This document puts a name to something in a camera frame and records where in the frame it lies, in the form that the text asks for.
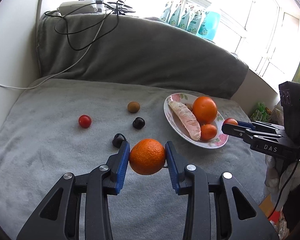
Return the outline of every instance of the power cord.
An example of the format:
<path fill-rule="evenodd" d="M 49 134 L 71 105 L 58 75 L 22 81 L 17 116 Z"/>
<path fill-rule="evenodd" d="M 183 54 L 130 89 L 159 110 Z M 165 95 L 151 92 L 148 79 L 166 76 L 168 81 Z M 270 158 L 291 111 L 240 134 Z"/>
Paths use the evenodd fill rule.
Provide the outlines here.
<path fill-rule="evenodd" d="M 51 79 L 51 78 L 53 78 L 53 77 L 55 77 L 55 76 L 57 76 L 57 75 L 60 75 L 60 74 L 62 74 L 63 72 L 65 72 L 65 71 L 69 70 L 70 68 L 72 68 L 73 66 L 75 66 L 75 65 L 76 65 L 76 64 L 77 64 L 77 63 L 78 63 L 78 62 L 79 62 L 86 54 L 87 54 L 87 52 L 89 51 L 91 45 L 92 45 L 95 41 L 97 41 L 97 40 L 100 39 L 101 37 L 107 35 L 108 33 L 112 32 L 112 31 L 118 26 L 118 24 L 119 24 L 118 1 L 117 1 L 117 5 L 116 5 L 116 8 L 115 8 L 115 9 L 116 9 L 116 12 L 117 12 L 117 13 L 116 13 L 116 14 L 117 14 L 117 24 L 115 25 L 115 27 L 114 27 L 113 29 L 111 29 L 109 32 L 106 32 L 106 33 L 104 33 L 103 35 L 101 35 L 100 37 L 97 38 L 97 36 L 98 36 L 98 34 L 99 34 L 100 30 L 101 30 L 101 27 L 102 27 L 102 25 L 103 25 L 103 23 L 104 23 L 106 17 L 108 17 L 109 14 L 111 14 L 111 13 L 114 11 L 114 8 L 113 8 L 112 11 L 111 11 L 110 13 L 108 13 L 108 14 L 106 13 L 106 11 L 107 11 L 107 10 L 106 10 L 103 19 L 100 21 L 100 22 L 101 22 L 101 25 L 100 25 L 100 27 L 99 27 L 99 29 L 98 29 L 98 31 L 97 31 L 97 34 L 96 34 L 96 36 L 94 37 L 93 41 L 92 41 L 91 43 L 89 43 L 87 46 L 85 46 L 84 48 L 81 48 L 81 49 L 74 49 L 74 48 L 72 48 L 73 50 L 76 50 L 76 51 L 80 51 L 80 50 L 83 50 L 83 49 L 85 49 L 85 48 L 87 48 L 87 50 L 86 50 L 85 53 L 84 53 L 84 54 L 83 54 L 83 55 L 82 55 L 82 56 L 81 56 L 74 64 L 72 64 L 70 67 L 66 68 L 65 70 L 63 70 L 63 71 L 61 71 L 61 72 L 59 72 L 59 73 L 57 73 L 57 74 L 53 74 L 53 75 L 49 76 L 48 78 L 46 78 L 46 79 L 44 79 L 42 82 L 40 82 L 38 85 L 35 85 L 35 86 L 33 86 L 33 87 L 19 88 L 19 87 L 6 86 L 6 85 L 2 85 L 2 84 L 0 84 L 0 87 L 3 87 L 3 88 L 11 88 L 11 89 L 21 89 L 21 90 L 34 89 L 34 88 L 37 88 L 38 86 L 40 86 L 41 84 L 43 84 L 44 82 L 46 82 L 47 80 L 49 80 L 49 79 Z M 66 19 L 64 18 L 66 15 L 64 15 L 64 16 L 59 16 L 59 15 L 48 15 L 47 12 L 45 12 L 44 14 L 45 14 L 46 16 L 50 16 L 50 17 L 59 17 L 59 18 L 63 18 L 63 19 L 66 21 Z M 92 26 L 90 26 L 90 27 L 88 27 L 88 28 L 94 27 L 94 26 L 98 25 L 100 22 L 98 22 L 97 24 L 94 24 L 94 25 L 92 25 Z M 69 43 L 69 45 L 70 45 L 70 47 L 71 47 L 70 40 L 69 40 L 69 34 L 70 34 L 70 33 L 68 33 L 68 24 L 67 24 L 67 21 L 66 21 L 66 28 L 67 28 L 67 33 L 65 33 L 65 35 L 67 35 L 67 40 L 68 40 L 68 43 Z"/>
<path fill-rule="evenodd" d="M 282 187 L 282 189 L 280 190 L 280 193 L 279 193 L 279 196 L 278 196 L 277 203 L 275 204 L 275 207 L 274 207 L 273 211 L 271 212 L 271 214 L 268 216 L 268 219 L 269 219 L 269 218 L 273 215 L 273 213 L 275 212 L 275 209 L 277 208 L 277 206 L 278 206 L 278 204 L 279 204 L 279 201 L 280 201 L 280 198 L 281 198 L 281 194 L 282 194 L 282 192 L 283 192 L 283 189 L 284 189 L 284 187 L 288 184 L 289 180 L 292 178 L 294 172 L 296 171 L 296 169 L 297 169 L 297 167 L 298 167 L 298 164 L 299 164 L 299 160 L 297 160 L 296 165 L 294 166 L 292 173 L 290 174 L 290 176 L 289 176 L 289 178 L 287 179 L 287 181 L 285 182 L 285 184 L 283 184 L 283 187 Z"/>

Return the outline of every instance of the gray fabric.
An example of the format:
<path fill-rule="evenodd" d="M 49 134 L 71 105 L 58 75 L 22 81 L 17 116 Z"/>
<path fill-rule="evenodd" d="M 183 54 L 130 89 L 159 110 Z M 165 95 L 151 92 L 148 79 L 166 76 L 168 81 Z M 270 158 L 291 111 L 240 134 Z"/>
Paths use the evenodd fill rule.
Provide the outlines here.
<path fill-rule="evenodd" d="M 126 136 L 131 147 L 144 138 L 157 139 L 163 145 L 173 141 L 189 163 L 217 175 L 231 172 L 259 204 L 266 172 L 264 155 L 251 152 L 249 145 L 233 137 L 215 150 L 183 140 L 163 113 L 164 100 L 175 92 L 201 95 L 184 90 L 65 79 L 52 79 L 25 91 L 0 131 L 3 230 L 15 239 L 32 211 L 64 173 L 88 173 L 117 153 L 111 141 L 118 132 Z M 249 120 L 234 101 L 214 100 L 224 118 Z M 140 103 L 137 114 L 127 111 L 130 101 Z M 88 129 L 78 126 L 82 114 L 92 117 Z M 132 127 L 137 116 L 146 121 L 141 130 Z M 172 189 L 167 169 L 141 176 L 128 166 L 123 190 L 118 196 L 109 197 L 114 239 L 182 239 L 186 205 L 187 197 L 177 196 Z M 80 221 L 83 229 L 84 220 Z"/>
<path fill-rule="evenodd" d="M 67 17 L 69 32 L 102 20 L 102 15 Z M 37 54 L 41 76 L 59 73 L 75 63 L 84 51 L 73 51 L 65 35 L 64 20 L 43 17 L 38 28 Z M 100 35 L 116 24 L 116 15 L 105 20 Z M 70 35 L 82 48 L 96 35 L 99 25 Z M 166 23 L 120 16 L 118 27 L 96 41 L 75 67 L 56 78 L 138 84 L 167 89 L 198 91 L 230 99 L 242 84 L 248 66 L 231 53 Z"/>

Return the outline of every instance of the silver bolt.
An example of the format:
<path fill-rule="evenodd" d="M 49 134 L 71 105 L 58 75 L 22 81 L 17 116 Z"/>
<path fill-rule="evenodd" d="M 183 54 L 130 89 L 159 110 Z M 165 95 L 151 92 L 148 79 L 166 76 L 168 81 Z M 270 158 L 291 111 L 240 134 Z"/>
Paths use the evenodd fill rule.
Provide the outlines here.
<path fill-rule="evenodd" d="M 109 169 L 109 167 L 107 165 L 101 165 L 99 167 L 99 170 L 101 170 L 101 171 L 107 171 L 108 169 Z"/>
<path fill-rule="evenodd" d="M 72 178 L 72 173 L 67 172 L 66 174 L 63 175 L 64 179 L 71 179 Z"/>
<path fill-rule="evenodd" d="M 192 164 L 187 165 L 187 170 L 189 170 L 189 171 L 194 171 L 196 168 L 197 167 Z"/>
<path fill-rule="evenodd" d="M 230 172 L 224 172 L 223 173 L 223 177 L 226 179 L 231 179 L 232 178 L 232 174 Z"/>

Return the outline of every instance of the hand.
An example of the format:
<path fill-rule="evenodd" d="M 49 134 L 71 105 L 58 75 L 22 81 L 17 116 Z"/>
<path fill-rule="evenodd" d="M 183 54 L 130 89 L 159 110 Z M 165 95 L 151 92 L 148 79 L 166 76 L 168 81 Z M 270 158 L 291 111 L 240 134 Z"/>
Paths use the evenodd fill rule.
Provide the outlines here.
<path fill-rule="evenodd" d="M 267 165 L 267 171 L 266 171 L 266 179 L 265 179 L 265 185 L 263 188 L 263 193 L 265 196 L 267 196 L 269 193 L 271 194 L 271 202 L 275 206 L 278 197 L 280 194 L 280 191 L 283 187 L 283 185 L 288 180 L 289 176 L 291 175 L 296 163 L 291 163 L 288 168 L 284 171 L 281 178 L 279 178 L 278 171 L 275 168 L 276 161 L 275 158 L 269 155 L 266 155 L 265 158 L 266 165 Z M 294 190 L 298 185 L 300 185 L 300 161 L 298 163 L 298 166 L 291 177 L 290 181 L 287 183 L 287 185 L 284 187 L 284 190 L 281 194 L 279 204 L 276 208 L 276 211 L 280 211 L 285 202 L 287 201 L 289 192 Z"/>

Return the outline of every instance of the peeled grapefruit segment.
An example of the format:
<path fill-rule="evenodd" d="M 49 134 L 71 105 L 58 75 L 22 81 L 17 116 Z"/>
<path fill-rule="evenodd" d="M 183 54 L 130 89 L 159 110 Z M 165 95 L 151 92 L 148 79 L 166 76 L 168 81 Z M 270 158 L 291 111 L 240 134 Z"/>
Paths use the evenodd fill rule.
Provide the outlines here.
<path fill-rule="evenodd" d="M 195 118 L 194 114 L 192 114 L 188 107 L 186 107 L 183 103 L 170 101 L 168 105 L 187 129 L 191 139 L 198 141 L 200 139 L 201 130 L 199 122 Z"/>

